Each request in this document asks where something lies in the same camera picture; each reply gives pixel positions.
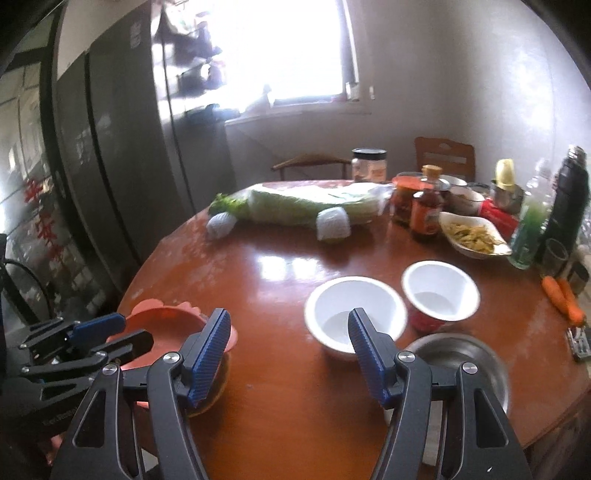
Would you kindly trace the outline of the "carrot back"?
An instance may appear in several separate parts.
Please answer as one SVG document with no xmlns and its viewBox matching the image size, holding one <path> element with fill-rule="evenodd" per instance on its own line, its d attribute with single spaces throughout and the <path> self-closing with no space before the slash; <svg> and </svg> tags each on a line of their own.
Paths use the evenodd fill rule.
<svg viewBox="0 0 591 480">
<path fill-rule="evenodd" d="M 570 283 L 565 278 L 558 278 L 557 283 L 562 291 L 562 294 L 569 306 L 578 306 L 577 298 L 571 288 Z"/>
</svg>

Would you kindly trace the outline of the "small stainless steel bowl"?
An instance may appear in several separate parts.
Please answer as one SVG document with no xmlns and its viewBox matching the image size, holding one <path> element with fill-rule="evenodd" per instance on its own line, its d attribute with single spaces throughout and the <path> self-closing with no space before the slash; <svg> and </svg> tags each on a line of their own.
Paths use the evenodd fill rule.
<svg viewBox="0 0 591 480">
<path fill-rule="evenodd" d="M 465 362 L 475 363 L 491 384 L 506 414 L 511 410 L 511 386 L 505 363 L 496 352 L 477 338 L 460 333 L 434 333 L 406 347 L 432 365 L 457 369 Z"/>
</svg>

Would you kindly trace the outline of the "red-lidded sauce jar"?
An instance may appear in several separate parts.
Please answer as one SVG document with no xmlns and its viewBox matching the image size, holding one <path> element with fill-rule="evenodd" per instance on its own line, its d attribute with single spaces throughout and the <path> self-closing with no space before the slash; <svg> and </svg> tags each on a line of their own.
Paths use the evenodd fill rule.
<svg viewBox="0 0 591 480">
<path fill-rule="evenodd" d="M 393 179 L 394 190 L 391 197 L 391 215 L 394 222 L 410 225 L 414 195 L 423 186 L 423 177 L 418 175 L 398 175 Z"/>
</svg>

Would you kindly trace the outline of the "yellow cup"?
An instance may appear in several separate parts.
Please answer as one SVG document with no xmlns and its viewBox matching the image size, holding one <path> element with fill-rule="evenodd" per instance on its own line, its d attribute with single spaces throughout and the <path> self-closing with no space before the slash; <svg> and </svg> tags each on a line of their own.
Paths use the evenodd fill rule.
<svg viewBox="0 0 591 480">
<path fill-rule="evenodd" d="M 496 185 L 505 191 L 513 191 L 515 188 L 515 168 L 511 158 L 497 161 L 495 169 Z"/>
</svg>

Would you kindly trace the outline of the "white foam-netted fruit right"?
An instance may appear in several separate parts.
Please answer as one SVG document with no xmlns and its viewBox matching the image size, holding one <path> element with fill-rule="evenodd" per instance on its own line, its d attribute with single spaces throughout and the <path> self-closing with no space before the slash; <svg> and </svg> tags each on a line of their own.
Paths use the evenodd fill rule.
<svg viewBox="0 0 591 480">
<path fill-rule="evenodd" d="M 317 239 L 321 242 L 339 242 L 349 237 L 349 215 L 342 207 L 332 207 L 318 213 L 315 220 Z"/>
</svg>

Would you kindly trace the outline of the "orange-labelled sauce bottle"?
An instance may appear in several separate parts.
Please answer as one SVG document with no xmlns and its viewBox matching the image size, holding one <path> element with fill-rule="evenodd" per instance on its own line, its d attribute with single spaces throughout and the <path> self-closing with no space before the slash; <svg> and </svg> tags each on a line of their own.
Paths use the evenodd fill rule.
<svg viewBox="0 0 591 480">
<path fill-rule="evenodd" d="M 441 173 L 442 168 L 436 165 L 422 168 L 422 186 L 413 196 L 410 220 L 411 233 L 418 241 L 430 240 L 440 231 L 439 217 L 444 207 Z"/>
</svg>

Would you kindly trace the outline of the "white red paper bowl right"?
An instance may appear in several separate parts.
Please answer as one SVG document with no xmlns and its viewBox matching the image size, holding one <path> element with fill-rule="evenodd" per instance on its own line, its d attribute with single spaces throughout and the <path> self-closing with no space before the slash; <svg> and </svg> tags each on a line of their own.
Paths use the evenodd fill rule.
<svg viewBox="0 0 591 480">
<path fill-rule="evenodd" d="M 475 281 L 450 263 L 416 262 L 404 271 L 401 283 L 409 302 L 409 323 L 422 334 L 467 320 L 480 307 Z"/>
</svg>

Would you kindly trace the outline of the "clear jar black lid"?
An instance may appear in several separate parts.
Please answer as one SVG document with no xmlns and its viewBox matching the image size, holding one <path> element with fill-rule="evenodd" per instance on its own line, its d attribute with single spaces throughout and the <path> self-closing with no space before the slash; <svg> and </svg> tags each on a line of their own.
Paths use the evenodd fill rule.
<svg viewBox="0 0 591 480">
<path fill-rule="evenodd" d="M 376 148 L 352 150 L 352 177 L 356 182 L 384 183 L 387 181 L 387 151 Z"/>
</svg>

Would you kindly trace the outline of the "orange plastic plate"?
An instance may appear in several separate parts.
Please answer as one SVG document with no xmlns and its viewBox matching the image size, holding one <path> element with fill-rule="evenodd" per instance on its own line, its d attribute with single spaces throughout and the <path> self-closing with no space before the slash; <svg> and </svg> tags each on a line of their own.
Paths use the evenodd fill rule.
<svg viewBox="0 0 591 480">
<path fill-rule="evenodd" d="M 152 349 L 123 366 L 124 369 L 139 368 L 151 365 L 165 353 L 178 351 L 189 335 L 204 329 L 206 322 L 207 317 L 189 302 L 165 305 L 161 300 L 146 299 L 133 307 L 126 317 L 125 329 L 108 340 L 113 341 L 140 329 L 148 331 L 154 341 Z M 224 353 L 230 353 L 237 341 L 238 332 L 231 328 Z"/>
</svg>

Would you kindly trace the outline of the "napa cabbage in wrap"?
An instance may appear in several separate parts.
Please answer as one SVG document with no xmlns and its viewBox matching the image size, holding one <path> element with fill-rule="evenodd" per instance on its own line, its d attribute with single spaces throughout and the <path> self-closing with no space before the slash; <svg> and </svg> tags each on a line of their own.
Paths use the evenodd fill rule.
<svg viewBox="0 0 591 480">
<path fill-rule="evenodd" d="M 260 183 L 233 194 L 217 194 L 208 214 L 228 213 L 239 221 L 314 227 L 318 213 L 339 207 L 345 210 L 349 223 L 363 225 L 384 212 L 392 193 L 391 185 L 379 183 Z"/>
</svg>

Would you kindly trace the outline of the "glass door with red letters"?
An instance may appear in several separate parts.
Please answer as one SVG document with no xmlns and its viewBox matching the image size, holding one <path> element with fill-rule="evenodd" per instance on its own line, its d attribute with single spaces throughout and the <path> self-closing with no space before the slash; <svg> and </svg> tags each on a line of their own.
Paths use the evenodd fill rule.
<svg viewBox="0 0 591 480">
<path fill-rule="evenodd" d="M 117 308 L 57 144 L 50 45 L 17 49 L 1 76 L 1 313 L 7 330 Z"/>
</svg>

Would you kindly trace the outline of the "black thermos flask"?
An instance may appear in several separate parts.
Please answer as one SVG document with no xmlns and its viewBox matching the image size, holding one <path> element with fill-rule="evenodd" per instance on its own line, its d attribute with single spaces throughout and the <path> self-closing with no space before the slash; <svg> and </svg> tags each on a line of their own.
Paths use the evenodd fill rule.
<svg viewBox="0 0 591 480">
<path fill-rule="evenodd" d="M 590 198 L 587 155 L 580 146 L 570 146 L 558 172 L 554 204 L 535 256 L 541 261 L 546 241 L 559 241 L 570 253 Z"/>
</svg>

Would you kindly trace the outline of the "red box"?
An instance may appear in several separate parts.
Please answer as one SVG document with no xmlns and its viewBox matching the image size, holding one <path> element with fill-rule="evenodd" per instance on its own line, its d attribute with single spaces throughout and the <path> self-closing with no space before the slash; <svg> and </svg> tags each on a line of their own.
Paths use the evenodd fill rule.
<svg viewBox="0 0 591 480">
<path fill-rule="evenodd" d="M 519 224 L 517 217 L 496 207 L 491 199 L 485 199 L 482 202 L 479 215 L 492 222 L 503 239 L 510 242 L 511 237 Z"/>
</svg>

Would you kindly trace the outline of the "carrot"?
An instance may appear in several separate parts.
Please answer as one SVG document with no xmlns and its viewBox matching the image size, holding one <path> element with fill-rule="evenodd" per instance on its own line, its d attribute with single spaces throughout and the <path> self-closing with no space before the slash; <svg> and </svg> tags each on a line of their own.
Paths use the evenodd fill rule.
<svg viewBox="0 0 591 480">
<path fill-rule="evenodd" d="M 582 327 L 586 321 L 586 314 L 578 306 L 569 306 L 562 294 L 562 291 L 557 283 L 558 278 L 546 276 L 542 279 L 542 288 L 550 300 L 550 302 L 563 314 L 571 326 Z"/>
<path fill-rule="evenodd" d="M 565 278 L 558 278 L 557 283 L 562 291 L 562 294 L 569 306 L 578 306 L 577 298 L 571 288 L 570 283 Z"/>
</svg>

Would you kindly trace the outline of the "white foam-netted fruit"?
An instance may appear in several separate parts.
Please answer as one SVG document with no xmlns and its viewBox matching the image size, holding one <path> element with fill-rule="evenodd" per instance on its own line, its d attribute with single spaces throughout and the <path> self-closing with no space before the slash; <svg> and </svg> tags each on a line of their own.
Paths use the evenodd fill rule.
<svg viewBox="0 0 591 480">
<path fill-rule="evenodd" d="M 238 223 L 238 219 L 228 212 L 215 214 L 207 222 L 207 235 L 215 240 L 221 239 L 228 236 L 236 223 Z"/>
<path fill-rule="evenodd" d="M 349 237 L 349 215 L 342 207 L 332 207 L 318 213 L 315 220 L 317 239 L 321 242 L 339 242 Z"/>
</svg>

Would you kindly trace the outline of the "white ceramic bowl back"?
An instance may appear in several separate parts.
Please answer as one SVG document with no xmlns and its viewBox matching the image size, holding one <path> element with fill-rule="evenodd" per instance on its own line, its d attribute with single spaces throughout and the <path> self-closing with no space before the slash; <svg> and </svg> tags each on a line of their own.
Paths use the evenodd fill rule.
<svg viewBox="0 0 591 480">
<path fill-rule="evenodd" d="M 478 216 L 485 197 L 468 186 L 452 186 L 449 211 L 463 216 Z"/>
</svg>

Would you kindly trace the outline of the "wooden chair right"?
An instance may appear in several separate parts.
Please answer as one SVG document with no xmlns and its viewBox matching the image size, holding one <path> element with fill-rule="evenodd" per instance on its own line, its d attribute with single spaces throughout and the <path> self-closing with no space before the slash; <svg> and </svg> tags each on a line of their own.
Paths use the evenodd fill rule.
<svg viewBox="0 0 591 480">
<path fill-rule="evenodd" d="M 467 182 L 476 180 L 476 155 L 472 145 L 431 137 L 417 137 L 414 145 L 419 170 L 430 164 L 441 167 L 444 174 Z"/>
</svg>

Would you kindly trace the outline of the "white foam-netted fruit left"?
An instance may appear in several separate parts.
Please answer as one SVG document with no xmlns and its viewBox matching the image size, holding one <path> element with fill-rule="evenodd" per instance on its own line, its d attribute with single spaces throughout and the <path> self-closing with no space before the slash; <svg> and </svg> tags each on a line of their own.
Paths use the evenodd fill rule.
<svg viewBox="0 0 591 480">
<path fill-rule="evenodd" d="M 215 214 L 207 222 L 207 235 L 215 240 L 221 239 L 228 236 L 236 223 L 238 223 L 238 219 L 228 212 Z"/>
</svg>

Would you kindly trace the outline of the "white dish with food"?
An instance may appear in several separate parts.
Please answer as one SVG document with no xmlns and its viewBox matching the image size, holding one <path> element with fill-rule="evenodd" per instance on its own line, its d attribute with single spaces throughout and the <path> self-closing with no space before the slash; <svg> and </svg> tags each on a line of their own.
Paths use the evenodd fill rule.
<svg viewBox="0 0 591 480">
<path fill-rule="evenodd" d="M 494 224 L 485 218 L 442 212 L 439 223 L 452 247 L 469 258 L 485 260 L 512 253 Z"/>
</svg>

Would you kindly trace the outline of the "small glass cup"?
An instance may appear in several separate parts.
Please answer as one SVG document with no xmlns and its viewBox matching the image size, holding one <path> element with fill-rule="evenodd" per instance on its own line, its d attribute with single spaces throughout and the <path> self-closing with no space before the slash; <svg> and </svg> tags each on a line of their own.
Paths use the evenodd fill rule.
<svg viewBox="0 0 591 480">
<path fill-rule="evenodd" d="M 567 260 L 568 252 L 563 244 L 554 238 L 547 239 L 541 262 L 542 276 L 557 277 L 562 272 Z"/>
</svg>

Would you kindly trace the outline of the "green liquid plastic bottle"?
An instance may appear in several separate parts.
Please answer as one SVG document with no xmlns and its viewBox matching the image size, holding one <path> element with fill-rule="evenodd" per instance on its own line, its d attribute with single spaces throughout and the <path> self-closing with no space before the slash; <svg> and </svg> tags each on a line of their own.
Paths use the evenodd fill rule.
<svg viewBox="0 0 591 480">
<path fill-rule="evenodd" d="M 534 261 L 551 209 L 552 186 L 551 162 L 542 158 L 526 184 L 519 224 L 511 238 L 509 262 L 519 270 L 528 269 Z"/>
</svg>

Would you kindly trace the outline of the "wooden chair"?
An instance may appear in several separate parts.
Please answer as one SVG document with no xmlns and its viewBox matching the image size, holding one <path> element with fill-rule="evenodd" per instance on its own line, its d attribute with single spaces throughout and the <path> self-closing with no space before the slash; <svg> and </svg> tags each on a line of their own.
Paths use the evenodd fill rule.
<svg viewBox="0 0 591 480">
<path fill-rule="evenodd" d="M 444 174 L 467 182 L 476 180 L 476 155 L 472 145 L 431 137 L 417 137 L 414 145 L 419 170 L 430 164 L 441 167 Z"/>
<path fill-rule="evenodd" d="M 290 168 L 339 165 L 341 167 L 342 179 L 346 180 L 349 178 L 348 168 L 352 166 L 352 163 L 352 159 L 339 158 L 325 153 L 305 153 L 273 165 L 270 167 L 270 170 L 280 174 L 280 180 L 284 181 L 286 179 L 286 170 Z"/>
</svg>

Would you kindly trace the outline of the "small steel cup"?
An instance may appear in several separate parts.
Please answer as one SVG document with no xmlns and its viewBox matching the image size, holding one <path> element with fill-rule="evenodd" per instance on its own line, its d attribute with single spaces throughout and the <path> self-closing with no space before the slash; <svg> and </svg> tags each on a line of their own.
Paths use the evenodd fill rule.
<svg viewBox="0 0 591 480">
<path fill-rule="evenodd" d="M 579 261 L 572 264 L 567 275 L 567 282 L 575 296 L 579 296 L 589 282 L 590 274 L 585 265 Z"/>
</svg>

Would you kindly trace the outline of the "carrot front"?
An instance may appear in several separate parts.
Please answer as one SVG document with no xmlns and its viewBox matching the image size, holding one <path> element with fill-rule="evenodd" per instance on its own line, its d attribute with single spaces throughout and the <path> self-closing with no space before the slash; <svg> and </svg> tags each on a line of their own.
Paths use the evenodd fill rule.
<svg viewBox="0 0 591 480">
<path fill-rule="evenodd" d="M 550 300 L 550 302 L 563 314 L 571 326 L 582 327 L 586 321 L 586 314 L 578 306 L 569 306 L 562 294 L 562 291 L 557 283 L 558 278 L 546 276 L 542 279 L 542 288 Z"/>
</svg>

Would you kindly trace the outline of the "dark grey refrigerator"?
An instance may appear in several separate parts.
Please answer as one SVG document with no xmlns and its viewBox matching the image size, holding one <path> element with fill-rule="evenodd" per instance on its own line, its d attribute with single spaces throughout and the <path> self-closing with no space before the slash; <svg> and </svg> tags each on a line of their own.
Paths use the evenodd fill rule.
<svg viewBox="0 0 591 480">
<path fill-rule="evenodd" d="M 55 125 L 66 184 L 111 283 L 235 189 L 221 48 L 201 1 L 68 1 Z"/>
</svg>

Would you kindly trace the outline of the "steel bowl at back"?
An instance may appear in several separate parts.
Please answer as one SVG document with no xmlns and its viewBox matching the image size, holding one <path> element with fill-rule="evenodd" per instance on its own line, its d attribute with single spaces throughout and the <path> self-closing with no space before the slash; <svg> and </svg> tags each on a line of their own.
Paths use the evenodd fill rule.
<svg viewBox="0 0 591 480">
<path fill-rule="evenodd" d="M 501 211 L 510 215 L 520 213 L 524 194 L 524 190 L 519 185 L 513 185 L 509 189 L 503 189 L 495 180 L 491 181 L 490 196 L 493 204 Z"/>
</svg>

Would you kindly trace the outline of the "yellow shell-shaped plate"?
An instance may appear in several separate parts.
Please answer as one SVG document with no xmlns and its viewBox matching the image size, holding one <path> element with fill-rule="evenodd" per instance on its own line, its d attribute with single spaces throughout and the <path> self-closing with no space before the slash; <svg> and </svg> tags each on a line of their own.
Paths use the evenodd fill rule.
<svg viewBox="0 0 591 480">
<path fill-rule="evenodd" d="M 197 405 L 197 408 L 189 409 L 187 412 L 188 417 L 195 417 L 211 409 L 213 404 L 221 398 L 221 395 L 228 385 L 229 379 L 229 372 L 231 366 L 231 354 L 224 353 L 221 359 L 221 364 L 216 371 L 215 377 L 211 384 L 211 389 L 209 390 L 206 398 L 200 401 Z"/>
</svg>

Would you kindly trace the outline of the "dark steel bowl back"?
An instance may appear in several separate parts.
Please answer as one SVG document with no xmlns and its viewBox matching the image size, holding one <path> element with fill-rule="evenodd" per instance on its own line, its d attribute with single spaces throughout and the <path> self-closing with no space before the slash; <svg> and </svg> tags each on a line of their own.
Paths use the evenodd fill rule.
<svg viewBox="0 0 591 480">
<path fill-rule="evenodd" d="M 466 187 L 468 185 L 464 179 L 445 174 L 439 177 L 437 184 L 442 192 L 448 192 L 452 187 Z"/>
</svg>

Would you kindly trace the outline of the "wooden chair left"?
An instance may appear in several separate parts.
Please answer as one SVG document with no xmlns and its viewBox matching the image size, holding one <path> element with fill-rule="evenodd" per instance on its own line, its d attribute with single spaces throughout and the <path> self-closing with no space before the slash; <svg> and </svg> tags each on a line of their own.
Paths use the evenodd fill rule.
<svg viewBox="0 0 591 480">
<path fill-rule="evenodd" d="M 339 158 L 325 153 L 305 153 L 273 165 L 270 167 L 270 170 L 280 174 L 280 180 L 284 181 L 286 179 L 286 170 L 290 168 L 339 165 L 341 167 L 342 179 L 346 180 L 349 178 L 348 168 L 352 166 L 352 163 L 352 159 Z"/>
</svg>

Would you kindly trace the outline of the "small metal gadget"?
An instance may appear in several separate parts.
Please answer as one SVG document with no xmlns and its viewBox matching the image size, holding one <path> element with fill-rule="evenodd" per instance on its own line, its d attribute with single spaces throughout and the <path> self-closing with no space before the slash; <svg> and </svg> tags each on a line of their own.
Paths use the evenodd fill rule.
<svg viewBox="0 0 591 480">
<path fill-rule="evenodd" d="M 566 337 L 573 358 L 577 362 L 589 361 L 591 358 L 590 327 L 569 327 Z"/>
</svg>

